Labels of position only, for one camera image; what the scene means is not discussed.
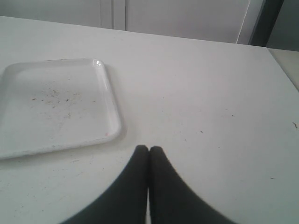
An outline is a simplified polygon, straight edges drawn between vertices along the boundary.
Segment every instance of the dirt speck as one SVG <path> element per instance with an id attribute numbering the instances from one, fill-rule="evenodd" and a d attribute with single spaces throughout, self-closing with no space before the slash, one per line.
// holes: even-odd
<path id="1" fill-rule="evenodd" d="M 294 124 L 295 128 L 298 128 L 298 126 L 297 126 L 297 124 L 295 122 L 293 122 L 293 124 Z"/>

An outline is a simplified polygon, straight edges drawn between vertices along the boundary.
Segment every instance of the plastic tray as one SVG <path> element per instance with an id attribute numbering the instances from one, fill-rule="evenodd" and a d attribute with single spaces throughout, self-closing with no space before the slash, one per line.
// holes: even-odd
<path id="1" fill-rule="evenodd" d="M 0 159 L 107 142 L 121 130 L 99 60 L 16 63 L 0 78 Z"/>

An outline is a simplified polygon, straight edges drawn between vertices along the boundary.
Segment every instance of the white tray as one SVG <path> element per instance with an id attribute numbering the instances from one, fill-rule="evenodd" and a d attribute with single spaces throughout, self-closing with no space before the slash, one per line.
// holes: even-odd
<path id="1" fill-rule="evenodd" d="M 99 60 L 16 63 L 0 78 L 0 159 L 107 142 L 121 130 Z"/>

